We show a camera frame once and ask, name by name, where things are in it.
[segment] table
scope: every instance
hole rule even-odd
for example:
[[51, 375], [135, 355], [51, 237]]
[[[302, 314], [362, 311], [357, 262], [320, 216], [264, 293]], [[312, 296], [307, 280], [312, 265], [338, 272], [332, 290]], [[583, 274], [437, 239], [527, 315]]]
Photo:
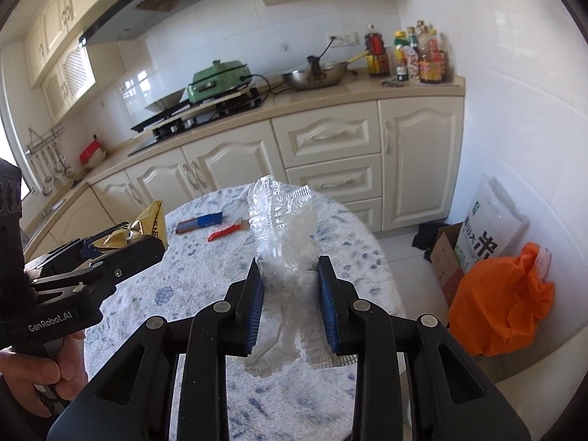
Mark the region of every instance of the table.
[[[247, 211], [250, 186], [212, 192], [166, 216], [169, 248], [156, 266], [118, 285], [102, 304], [104, 320], [86, 331], [86, 367], [90, 377], [148, 317], [168, 321], [191, 317], [222, 300], [232, 282], [246, 277], [255, 255], [249, 231], [207, 242], [212, 228], [176, 235], [178, 222], [199, 215]], [[360, 297], [389, 313], [405, 311], [388, 265], [374, 236], [336, 201], [313, 194], [318, 224], [315, 240], [330, 256], [338, 277], [353, 282]], [[238, 358], [227, 357], [229, 432], [243, 441], [339, 441], [351, 433], [356, 366], [312, 370], [298, 359], [281, 373], [255, 378]], [[176, 377], [180, 391], [183, 356]], [[179, 399], [174, 397], [170, 439], [176, 439]]]

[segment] electrical outlet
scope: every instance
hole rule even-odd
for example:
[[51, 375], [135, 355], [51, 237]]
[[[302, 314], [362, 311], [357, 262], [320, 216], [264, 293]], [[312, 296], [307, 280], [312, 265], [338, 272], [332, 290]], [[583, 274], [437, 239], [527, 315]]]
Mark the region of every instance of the electrical outlet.
[[340, 48], [342, 46], [357, 46], [359, 44], [358, 32], [339, 33], [338, 35], [328, 35], [327, 42], [330, 43], [334, 38], [331, 48]]

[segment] beige countertop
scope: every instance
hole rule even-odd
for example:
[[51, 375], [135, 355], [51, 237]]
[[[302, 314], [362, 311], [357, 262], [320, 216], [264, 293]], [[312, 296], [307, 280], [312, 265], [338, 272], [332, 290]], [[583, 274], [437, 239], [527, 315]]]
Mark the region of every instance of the beige countertop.
[[322, 107], [338, 104], [359, 103], [378, 99], [390, 99], [397, 97], [427, 97], [427, 96], [465, 96], [466, 83], [461, 76], [455, 76], [449, 84], [420, 85], [409, 84], [404, 87], [385, 87], [381, 85], [381, 78], [370, 78], [365, 73], [357, 76], [345, 77], [337, 86], [317, 89], [305, 92], [286, 92], [269, 96], [258, 108], [235, 116], [224, 118], [218, 122], [203, 125], [200, 128], [184, 132], [166, 141], [155, 144], [138, 154], [129, 156], [142, 143], [142, 139], [131, 139], [121, 144], [116, 151], [108, 154], [106, 160], [92, 172], [86, 175], [84, 180], [74, 189], [64, 189], [57, 194], [47, 206], [65, 199], [65, 203], [49, 216], [39, 231], [31, 238], [25, 249], [25, 257], [36, 249], [39, 242], [49, 233], [50, 228], [72, 203], [93, 184], [105, 179], [117, 172], [123, 171], [134, 164], [147, 160], [166, 151], [183, 146], [184, 144], [212, 136], [230, 129], [240, 128], [248, 124], [256, 123], [272, 117], [285, 116]]

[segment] gas stove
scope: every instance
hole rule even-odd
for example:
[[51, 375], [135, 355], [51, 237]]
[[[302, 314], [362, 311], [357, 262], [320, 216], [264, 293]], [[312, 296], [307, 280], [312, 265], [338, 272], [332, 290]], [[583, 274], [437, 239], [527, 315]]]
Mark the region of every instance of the gas stove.
[[263, 100], [256, 87], [248, 87], [219, 94], [198, 104], [191, 104], [187, 99], [180, 101], [131, 128], [139, 134], [150, 130], [152, 137], [136, 147], [129, 156], [199, 126], [259, 107]]

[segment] window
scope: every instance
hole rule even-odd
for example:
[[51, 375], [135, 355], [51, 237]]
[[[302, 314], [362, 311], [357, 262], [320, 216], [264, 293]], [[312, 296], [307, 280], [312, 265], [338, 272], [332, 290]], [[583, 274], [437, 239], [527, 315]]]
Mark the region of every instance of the window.
[[[8, 144], [8, 139], [6, 137], [6, 133], [4, 132], [4, 125], [0, 120], [0, 158], [4, 159], [6, 162], [10, 162], [12, 165], [16, 166], [17, 163], [14, 160], [14, 156], [12, 155], [12, 150], [10, 149], [10, 145]], [[29, 187], [26, 185], [24, 179], [21, 183], [21, 198], [25, 198], [25, 195], [29, 193]]]

